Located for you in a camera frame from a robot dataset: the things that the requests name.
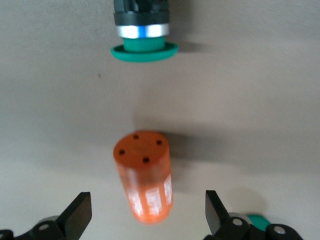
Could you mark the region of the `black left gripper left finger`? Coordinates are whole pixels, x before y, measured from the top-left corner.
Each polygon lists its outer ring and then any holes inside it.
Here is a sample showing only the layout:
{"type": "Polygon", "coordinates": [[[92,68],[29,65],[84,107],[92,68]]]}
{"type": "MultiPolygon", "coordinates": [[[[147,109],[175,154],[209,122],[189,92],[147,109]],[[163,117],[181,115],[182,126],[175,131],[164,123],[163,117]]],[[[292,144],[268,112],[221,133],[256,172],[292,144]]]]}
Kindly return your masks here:
{"type": "Polygon", "coordinates": [[[60,214],[40,220],[22,235],[2,229],[2,240],[78,240],[92,219],[90,192],[81,192],[60,214]]]}

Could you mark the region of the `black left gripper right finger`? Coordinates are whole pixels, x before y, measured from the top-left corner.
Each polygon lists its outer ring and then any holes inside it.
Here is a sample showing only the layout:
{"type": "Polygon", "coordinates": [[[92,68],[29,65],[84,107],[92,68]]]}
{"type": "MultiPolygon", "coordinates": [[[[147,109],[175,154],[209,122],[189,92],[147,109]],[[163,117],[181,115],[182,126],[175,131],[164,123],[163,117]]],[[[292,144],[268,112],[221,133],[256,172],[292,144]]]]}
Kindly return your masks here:
{"type": "Polygon", "coordinates": [[[228,212],[214,190],[205,192],[206,240],[301,240],[293,228],[270,223],[260,214],[228,212]]]}

